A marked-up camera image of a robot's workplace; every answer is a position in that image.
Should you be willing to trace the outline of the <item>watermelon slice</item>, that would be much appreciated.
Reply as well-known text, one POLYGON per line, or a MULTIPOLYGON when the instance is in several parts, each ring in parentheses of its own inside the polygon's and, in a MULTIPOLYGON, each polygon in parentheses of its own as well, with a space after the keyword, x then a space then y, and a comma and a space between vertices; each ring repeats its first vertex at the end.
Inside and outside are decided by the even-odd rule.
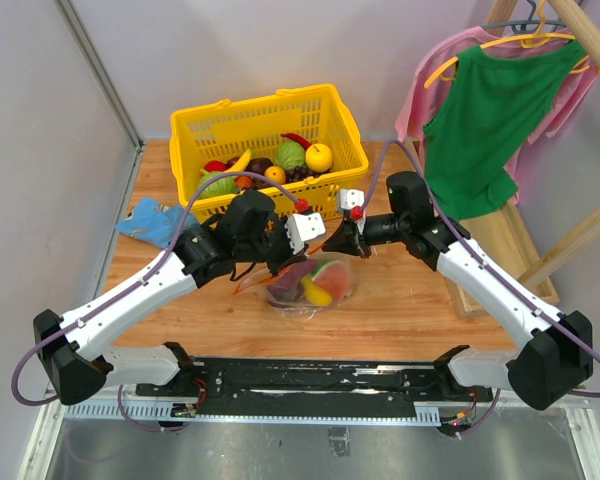
POLYGON ((334 301, 342 301, 348 295, 353 285, 353 273, 343 260, 323 262, 311 274, 312 281, 327 293, 334 301))

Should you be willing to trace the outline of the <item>clear zip top bag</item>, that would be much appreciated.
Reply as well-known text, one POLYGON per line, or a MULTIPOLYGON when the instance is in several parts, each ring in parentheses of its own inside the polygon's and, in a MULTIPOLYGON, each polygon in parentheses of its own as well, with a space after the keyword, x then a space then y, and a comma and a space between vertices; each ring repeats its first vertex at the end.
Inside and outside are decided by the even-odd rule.
POLYGON ((346 302, 357 286, 357 274, 346 255, 316 248, 277 276, 265 267, 250 273, 238 282, 233 295, 255 294, 283 316, 313 317, 346 302))

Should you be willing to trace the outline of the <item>yellow lemon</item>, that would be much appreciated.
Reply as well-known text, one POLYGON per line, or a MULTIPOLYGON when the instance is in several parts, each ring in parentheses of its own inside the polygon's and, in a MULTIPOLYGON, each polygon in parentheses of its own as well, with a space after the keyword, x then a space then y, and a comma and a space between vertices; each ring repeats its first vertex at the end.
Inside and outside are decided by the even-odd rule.
POLYGON ((301 280, 306 300, 317 307, 327 307, 332 303, 332 296, 329 292, 317 285, 310 275, 304 276, 301 280))

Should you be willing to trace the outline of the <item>dark mangosteen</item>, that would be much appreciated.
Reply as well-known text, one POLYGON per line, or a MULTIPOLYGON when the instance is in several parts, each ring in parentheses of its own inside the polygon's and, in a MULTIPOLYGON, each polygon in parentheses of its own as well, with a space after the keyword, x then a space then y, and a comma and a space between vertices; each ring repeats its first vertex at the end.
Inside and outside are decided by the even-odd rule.
POLYGON ((272 166, 273 162, 269 158, 254 157, 249 161, 246 170, 251 173, 265 175, 266 170, 272 166))

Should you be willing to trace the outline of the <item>yellow plastic basket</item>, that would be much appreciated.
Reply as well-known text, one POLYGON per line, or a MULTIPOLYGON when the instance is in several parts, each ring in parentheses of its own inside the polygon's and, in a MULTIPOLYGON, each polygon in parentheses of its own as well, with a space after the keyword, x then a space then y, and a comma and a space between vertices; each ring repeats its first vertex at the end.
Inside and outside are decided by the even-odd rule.
POLYGON ((286 186, 325 220, 337 216, 338 190, 356 187, 369 169, 357 124, 331 84, 181 109, 172 113, 170 122, 171 169, 182 206, 194 195, 201 169, 209 161, 228 160, 246 149, 272 159, 287 133, 323 143, 332 151, 329 173, 286 186))

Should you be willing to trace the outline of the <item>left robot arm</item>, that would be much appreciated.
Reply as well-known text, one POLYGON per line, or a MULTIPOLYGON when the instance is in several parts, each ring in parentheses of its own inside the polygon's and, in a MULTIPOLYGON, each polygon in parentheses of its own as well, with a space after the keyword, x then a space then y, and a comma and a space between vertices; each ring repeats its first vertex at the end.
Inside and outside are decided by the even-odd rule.
POLYGON ((63 315, 42 312, 34 320, 42 345, 37 355, 59 401, 74 405, 103 388, 132 384, 187 393, 193 363, 180 344, 122 348, 116 339, 168 303, 234 276, 239 263, 264 264, 277 275, 305 260, 310 242, 325 232, 312 210, 278 216, 268 196, 249 191, 224 213, 183 230, 166 251, 102 296, 63 315))

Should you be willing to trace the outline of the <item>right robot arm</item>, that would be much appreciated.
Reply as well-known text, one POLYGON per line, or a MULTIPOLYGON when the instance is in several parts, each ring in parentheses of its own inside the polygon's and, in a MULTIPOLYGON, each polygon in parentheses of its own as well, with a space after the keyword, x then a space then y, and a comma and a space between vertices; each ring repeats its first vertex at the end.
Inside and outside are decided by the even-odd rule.
POLYGON ((438 216, 417 173, 392 174, 386 186, 391 211, 372 216, 362 211, 362 191, 339 191, 343 219, 324 251, 367 258, 374 246, 402 243, 411 256, 478 301, 515 344, 512 351, 463 345, 440 356, 432 377, 440 397, 454 400, 468 387, 490 387, 511 390, 528 406, 544 410, 591 377, 592 326, 582 313, 564 314, 541 300, 468 232, 438 216))

